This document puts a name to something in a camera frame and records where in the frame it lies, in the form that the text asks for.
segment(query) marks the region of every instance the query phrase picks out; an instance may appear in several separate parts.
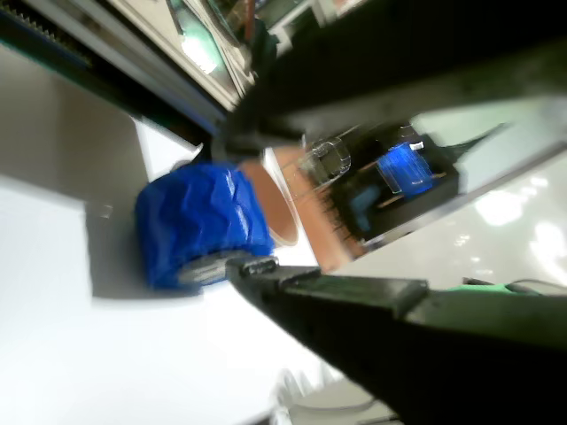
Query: white table surface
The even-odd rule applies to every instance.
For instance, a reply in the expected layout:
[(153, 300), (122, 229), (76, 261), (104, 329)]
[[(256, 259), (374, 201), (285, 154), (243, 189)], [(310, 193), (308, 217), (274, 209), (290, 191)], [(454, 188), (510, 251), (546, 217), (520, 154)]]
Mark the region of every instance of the white table surface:
[(320, 360), (228, 283), (145, 288), (135, 197), (191, 150), (4, 47), (0, 62), (0, 423), (235, 424), (285, 369), (316, 382)]

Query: blue tire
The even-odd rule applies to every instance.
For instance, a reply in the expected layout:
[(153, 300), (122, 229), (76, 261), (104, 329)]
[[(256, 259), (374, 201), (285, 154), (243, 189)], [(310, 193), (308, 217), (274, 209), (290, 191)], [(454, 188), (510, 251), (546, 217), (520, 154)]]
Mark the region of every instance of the blue tire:
[(224, 274), (209, 264), (205, 278), (187, 282), (180, 275), (191, 264), (274, 249), (251, 183), (231, 166), (183, 166), (151, 182), (136, 200), (136, 225), (153, 288), (195, 290)]

